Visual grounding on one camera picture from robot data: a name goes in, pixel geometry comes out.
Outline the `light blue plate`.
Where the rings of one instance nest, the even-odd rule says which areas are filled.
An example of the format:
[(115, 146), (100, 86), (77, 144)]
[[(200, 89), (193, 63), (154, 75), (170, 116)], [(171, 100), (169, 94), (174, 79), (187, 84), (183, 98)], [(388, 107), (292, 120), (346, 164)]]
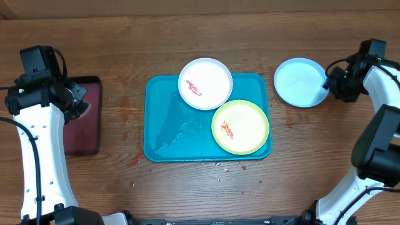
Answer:
[(274, 87), (279, 97), (298, 108), (311, 108), (322, 103), (329, 94), (323, 88), (325, 70), (318, 63), (303, 57), (284, 61), (274, 74)]

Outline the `white plate with red stain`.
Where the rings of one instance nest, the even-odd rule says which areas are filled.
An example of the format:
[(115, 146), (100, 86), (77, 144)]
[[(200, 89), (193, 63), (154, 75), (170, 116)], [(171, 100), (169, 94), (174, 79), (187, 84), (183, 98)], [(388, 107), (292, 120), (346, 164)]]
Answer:
[(209, 57), (198, 58), (183, 67), (178, 77), (178, 91), (192, 108), (216, 109), (229, 99), (233, 77), (222, 62)]

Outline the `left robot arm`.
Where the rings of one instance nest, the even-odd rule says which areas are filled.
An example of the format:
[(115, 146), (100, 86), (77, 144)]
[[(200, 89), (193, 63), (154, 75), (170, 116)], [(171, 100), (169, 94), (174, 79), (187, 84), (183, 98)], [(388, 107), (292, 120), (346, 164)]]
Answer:
[(78, 206), (66, 156), (99, 149), (101, 83), (94, 77), (26, 72), (9, 87), (6, 106), (22, 150), (22, 224), (134, 224), (127, 211), (101, 216)]

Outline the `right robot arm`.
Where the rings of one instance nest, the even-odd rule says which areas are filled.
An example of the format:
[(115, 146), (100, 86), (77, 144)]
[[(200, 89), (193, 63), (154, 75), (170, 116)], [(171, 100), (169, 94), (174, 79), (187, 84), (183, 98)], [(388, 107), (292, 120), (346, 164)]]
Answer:
[(399, 137), (399, 63), (378, 56), (361, 62), (370, 67), (362, 85), (376, 113), (353, 147), (350, 171), (289, 224), (354, 224), (353, 214), (372, 197), (397, 192), (399, 146), (391, 141)]

